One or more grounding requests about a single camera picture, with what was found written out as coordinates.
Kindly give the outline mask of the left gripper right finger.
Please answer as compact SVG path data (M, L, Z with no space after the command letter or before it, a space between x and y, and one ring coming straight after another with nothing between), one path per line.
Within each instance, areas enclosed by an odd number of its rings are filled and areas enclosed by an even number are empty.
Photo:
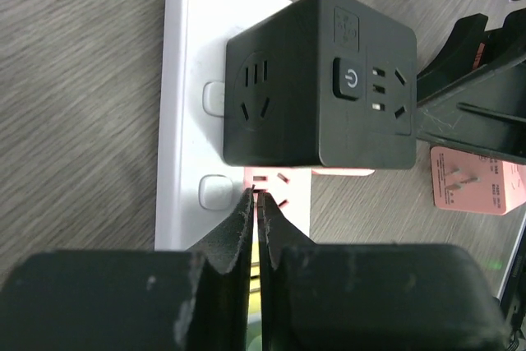
M257 198L265 350L502 350L506 323L452 244L318 244Z

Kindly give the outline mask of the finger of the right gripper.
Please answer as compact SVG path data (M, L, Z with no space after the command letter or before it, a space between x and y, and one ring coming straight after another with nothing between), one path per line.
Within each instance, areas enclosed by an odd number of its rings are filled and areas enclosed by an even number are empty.
M418 74L417 138L494 159L525 160L525 14L487 30L483 14L456 21Z

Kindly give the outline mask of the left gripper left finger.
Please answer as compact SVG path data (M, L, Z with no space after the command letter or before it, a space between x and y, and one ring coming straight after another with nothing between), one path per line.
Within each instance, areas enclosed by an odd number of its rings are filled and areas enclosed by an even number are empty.
M4 350L242 350L254 196L184 251L54 251L1 290Z

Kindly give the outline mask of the white power strip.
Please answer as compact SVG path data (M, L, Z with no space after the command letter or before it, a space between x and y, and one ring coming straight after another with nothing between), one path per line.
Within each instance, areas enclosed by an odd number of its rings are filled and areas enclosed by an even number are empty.
M311 171L224 163L225 51L230 38L288 0L165 0L155 248L183 250L227 217L245 188L270 192L310 229Z

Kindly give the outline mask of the small pink cube plug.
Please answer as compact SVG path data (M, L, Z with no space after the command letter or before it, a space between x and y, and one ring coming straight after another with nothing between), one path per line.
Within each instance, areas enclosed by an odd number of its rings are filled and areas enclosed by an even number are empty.
M349 176L349 177L366 177L375 172L374 169L335 169L335 168L313 168L312 173L315 175L326 176Z

